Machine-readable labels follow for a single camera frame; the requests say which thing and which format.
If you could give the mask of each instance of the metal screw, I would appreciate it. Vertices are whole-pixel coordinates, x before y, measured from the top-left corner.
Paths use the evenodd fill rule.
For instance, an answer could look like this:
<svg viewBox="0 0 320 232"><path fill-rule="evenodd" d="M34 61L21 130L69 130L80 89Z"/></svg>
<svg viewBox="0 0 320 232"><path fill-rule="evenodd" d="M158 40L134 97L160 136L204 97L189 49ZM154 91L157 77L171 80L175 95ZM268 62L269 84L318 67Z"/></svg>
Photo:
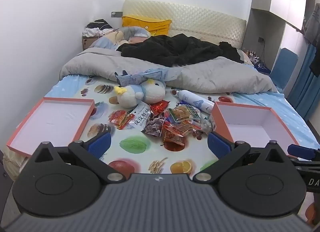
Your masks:
<svg viewBox="0 0 320 232"><path fill-rule="evenodd" d="M211 175L207 173L199 173L196 175L196 179L200 181L208 181L211 179Z"/></svg>
<svg viewBox="0 0 320 232"><path fill-rule="evenodd" d="M111 174L108 174L107 178L111 181L120 181L122 180L123 175L119 173L111 173Z"/></svg>

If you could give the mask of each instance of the yellow pillow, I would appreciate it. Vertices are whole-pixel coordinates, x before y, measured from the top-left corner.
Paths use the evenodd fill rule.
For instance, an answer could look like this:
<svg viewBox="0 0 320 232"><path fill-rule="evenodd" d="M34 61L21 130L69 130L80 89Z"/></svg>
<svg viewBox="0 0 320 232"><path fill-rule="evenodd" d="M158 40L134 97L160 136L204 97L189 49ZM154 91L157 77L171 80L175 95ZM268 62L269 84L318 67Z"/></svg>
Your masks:
<svg viewBox="0 0 320 232"><path fill-rule="evenodd" d="M142 27L152 36L168 35L171 20L152 19L142 16L122 16L123 27Z"/></svg>

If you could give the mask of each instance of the white plush toy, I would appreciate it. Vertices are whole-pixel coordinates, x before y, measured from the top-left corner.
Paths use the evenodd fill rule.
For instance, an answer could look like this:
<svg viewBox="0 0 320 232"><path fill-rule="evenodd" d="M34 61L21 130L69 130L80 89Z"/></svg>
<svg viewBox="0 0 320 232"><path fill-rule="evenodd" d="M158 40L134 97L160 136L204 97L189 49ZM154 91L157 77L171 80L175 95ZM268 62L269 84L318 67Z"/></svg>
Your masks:
<svg viewBox="0 0 320 232"><path fill-rule="evenodd" d="M133 108L141 101L157 103L165 96L165 84L159 80L148 79L140 85L114 87L118 103L124 108Z"/></svg>

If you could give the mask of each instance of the bed sheet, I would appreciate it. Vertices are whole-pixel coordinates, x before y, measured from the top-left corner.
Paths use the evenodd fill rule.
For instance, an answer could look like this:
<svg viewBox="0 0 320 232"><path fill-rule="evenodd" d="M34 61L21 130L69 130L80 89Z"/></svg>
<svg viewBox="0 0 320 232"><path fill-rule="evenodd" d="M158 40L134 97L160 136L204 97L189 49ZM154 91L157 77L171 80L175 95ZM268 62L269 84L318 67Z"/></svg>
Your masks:
<svg viewBox="0 0 320 232"><path fill-rule="evenodd" d="M88 79L83 75L69 75L53 86L47 97L73 97ZM315 136L292 106L284 98L284 94L261 92L257 94L233 93L235 102L258 106L272 107L287 125L301 146L318 149Z"/></svg>

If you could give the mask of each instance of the quilted headboard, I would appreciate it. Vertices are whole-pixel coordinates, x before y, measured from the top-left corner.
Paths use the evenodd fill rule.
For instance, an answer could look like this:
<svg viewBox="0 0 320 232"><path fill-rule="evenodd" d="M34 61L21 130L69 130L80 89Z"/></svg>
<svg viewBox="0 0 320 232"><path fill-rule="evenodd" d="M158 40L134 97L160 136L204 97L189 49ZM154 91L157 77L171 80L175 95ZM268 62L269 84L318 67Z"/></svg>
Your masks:
<svg viewBox="0 0 320 232"><path fill-rule="evenodd" d="M241 48L246 21L220 12L161 1L125 0L123 15L171 19L169 36L183 33L203 41Z"/></svg>

